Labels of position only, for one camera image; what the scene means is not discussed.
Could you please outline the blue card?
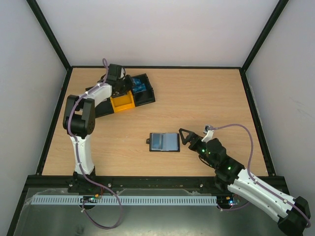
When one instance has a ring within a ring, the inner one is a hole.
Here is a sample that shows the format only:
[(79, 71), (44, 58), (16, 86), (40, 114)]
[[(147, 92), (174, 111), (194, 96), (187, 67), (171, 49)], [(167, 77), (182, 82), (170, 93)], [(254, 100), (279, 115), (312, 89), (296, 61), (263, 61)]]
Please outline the blue card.
[(132, 81), (133, 81), (133, 84), (134, 84), (133, 87), (132, 87), (133, 93), (146, 91), (146, 86), (145, 86), (144, 83), (141, 82), (140, 79), (132, 78)]

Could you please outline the yellow bin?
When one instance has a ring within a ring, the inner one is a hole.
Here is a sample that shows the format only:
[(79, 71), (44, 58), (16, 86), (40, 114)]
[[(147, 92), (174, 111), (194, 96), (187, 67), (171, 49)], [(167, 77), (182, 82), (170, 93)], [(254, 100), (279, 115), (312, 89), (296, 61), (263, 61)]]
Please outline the yellow bin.
[(131, 91), (127, 92), (127, 94), (122, 95), (122, 96), (110, 97), (110, 101), (111, 101), (114, 113), (118, 113), (118, 112), (135, 108), (133, 94)]

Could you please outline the black bin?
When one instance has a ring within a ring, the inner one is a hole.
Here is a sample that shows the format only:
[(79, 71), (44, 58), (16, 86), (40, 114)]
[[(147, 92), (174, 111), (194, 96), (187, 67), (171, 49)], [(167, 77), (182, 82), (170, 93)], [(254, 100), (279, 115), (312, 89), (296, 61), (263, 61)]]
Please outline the black bin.
[(114, 113), (110, 97), (112, 95), (112, 87), (108, 84), (103, 86), (96, 85), (86, 88), (87, 98), (91, 98), (95, 103), (95, 117), (110, 115)]
[(149, 81), (147, 74), (145, 73), (145, 74), (140, 74), (140, 75), (131, 76), (131, 77), (140, 79), (141, 82), (144, 83), (146, 86), (146, 91), (143, 91), (143, 92), (133, 93), (133, 91), (131, 90), (133, 94), (135, 106), (139, 107), (142, 105), (154, 103), (156, 101), (155, 94), (154, 94), (153, 87), (151, 86), (151, 83)]

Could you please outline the black card holder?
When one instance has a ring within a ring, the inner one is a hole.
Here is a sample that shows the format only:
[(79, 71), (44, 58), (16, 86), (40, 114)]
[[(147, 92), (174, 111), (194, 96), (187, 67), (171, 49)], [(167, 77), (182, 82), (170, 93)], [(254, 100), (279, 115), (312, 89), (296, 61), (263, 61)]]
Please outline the black card holder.
[(180, 152), (179, 133), (150, 133), (146, 140), (151, 152)]

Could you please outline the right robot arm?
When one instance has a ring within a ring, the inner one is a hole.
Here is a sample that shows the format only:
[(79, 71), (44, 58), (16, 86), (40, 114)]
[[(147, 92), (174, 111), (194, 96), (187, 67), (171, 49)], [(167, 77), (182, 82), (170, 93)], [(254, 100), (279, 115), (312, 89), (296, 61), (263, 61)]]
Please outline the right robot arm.
[(287, 236), (301, 236), (311, 226), (310, 208), (303, 197), (293, 197), (272, 187), (254, 175), (249, 167), (230, 157), (219, 139), (214, 138), (216, 128), (207, 125), (204, 137), (179, 129), (183, 145), (196, 152), (201, 161), (215, 170), (215, 188), (229, 191), (261, 209)]

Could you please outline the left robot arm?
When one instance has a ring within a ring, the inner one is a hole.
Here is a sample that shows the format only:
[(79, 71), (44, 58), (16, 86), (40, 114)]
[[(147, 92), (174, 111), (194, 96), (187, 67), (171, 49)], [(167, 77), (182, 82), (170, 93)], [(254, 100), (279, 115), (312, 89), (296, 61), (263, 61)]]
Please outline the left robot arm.
[(75, 152), (74, 174), (92, 182), (95, 165), (92, 160), (91, 134), (95, 129), (96, 107), (102, 102), (110, 102), (114, 112), (135, 107), (132, 95), (132, 80), (124, 67), (107, 64), (103, 60), (106, 73), (81, 95), (69, 95), (63, 117), (63, 128), (67, 131)]

